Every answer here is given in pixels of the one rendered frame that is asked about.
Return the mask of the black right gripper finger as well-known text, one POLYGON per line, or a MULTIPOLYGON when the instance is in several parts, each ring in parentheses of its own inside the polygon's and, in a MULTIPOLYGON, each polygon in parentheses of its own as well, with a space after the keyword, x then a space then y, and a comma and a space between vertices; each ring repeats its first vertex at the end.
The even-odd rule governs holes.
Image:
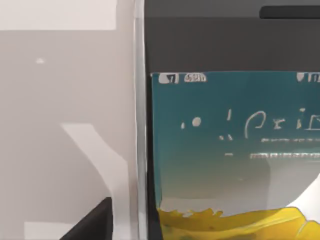
POLYGON ((113 240, 112 198, 103 199, 59 240, 113 240))

